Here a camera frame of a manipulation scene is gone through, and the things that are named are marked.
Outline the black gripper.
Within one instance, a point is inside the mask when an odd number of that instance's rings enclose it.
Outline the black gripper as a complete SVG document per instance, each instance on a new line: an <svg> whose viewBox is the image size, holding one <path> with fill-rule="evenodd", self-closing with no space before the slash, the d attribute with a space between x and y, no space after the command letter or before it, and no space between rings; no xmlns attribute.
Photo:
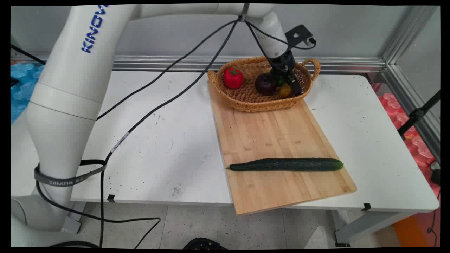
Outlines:
<svg viewBox="0 0 450 253"><path fill-rule="evenodd" d="M269 59L271 66L270 75L276 85L282 84L282 79L288 80L293 96L300 96L304 92L302 73L294 72L295 60L291 50L286 51L281 56Z"/></svg>

